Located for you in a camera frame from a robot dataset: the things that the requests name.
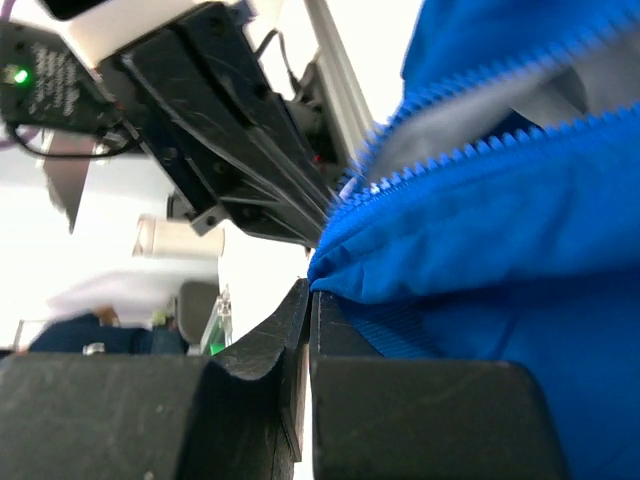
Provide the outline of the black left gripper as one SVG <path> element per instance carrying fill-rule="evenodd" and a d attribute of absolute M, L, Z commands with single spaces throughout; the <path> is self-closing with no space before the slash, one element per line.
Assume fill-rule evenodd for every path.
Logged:
<path fill-rule="evenodd" d="M 330 190 L 235 8 L 193 7 L 98 70 L 199 234 L 231 220 L 254 237 L 316 246 Z"/>

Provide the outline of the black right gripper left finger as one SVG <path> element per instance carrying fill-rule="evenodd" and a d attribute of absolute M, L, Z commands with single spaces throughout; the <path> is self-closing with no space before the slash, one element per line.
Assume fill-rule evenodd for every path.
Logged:
<path fill-rule="evenodd" d="M 1 363 L 5 479 L 290 479 L 309 291 L 213 356 L 23 354 Z"/>

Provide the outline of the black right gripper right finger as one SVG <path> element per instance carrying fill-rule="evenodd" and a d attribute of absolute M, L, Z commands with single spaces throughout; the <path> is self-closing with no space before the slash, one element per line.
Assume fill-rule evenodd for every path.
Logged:
<path fill-rule="evenodd" d="M 504 362 L 387 359 L 336 299 L 311 307 L 319 479 L 565 479 L 544 396 Z"/>

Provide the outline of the blue red white hooded jacket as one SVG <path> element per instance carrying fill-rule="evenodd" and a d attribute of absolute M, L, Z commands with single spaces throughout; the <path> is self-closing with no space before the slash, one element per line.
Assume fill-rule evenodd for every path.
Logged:
<path fill-rule="evenodd" d="M 639 5 L 426 1 L 311 261 L 392 358 L 509 362 L 573 479 L 639 475 Z"/>

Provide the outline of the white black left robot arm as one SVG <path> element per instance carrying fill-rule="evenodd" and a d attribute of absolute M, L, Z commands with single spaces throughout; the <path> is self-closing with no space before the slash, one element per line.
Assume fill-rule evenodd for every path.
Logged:
<path fill-rule="evenodd" d="M 65 33 L 1 24 L 1 115 L 21 127 L 78 135 L 85 153 L 51 161 L 152 156 L 192 228 L 229 220 L 261 239 L 314 247 L 331 183 L 306 131 L 315 112 L 274 92 L 244 28 L 243 1 L 50 2 Z"/>

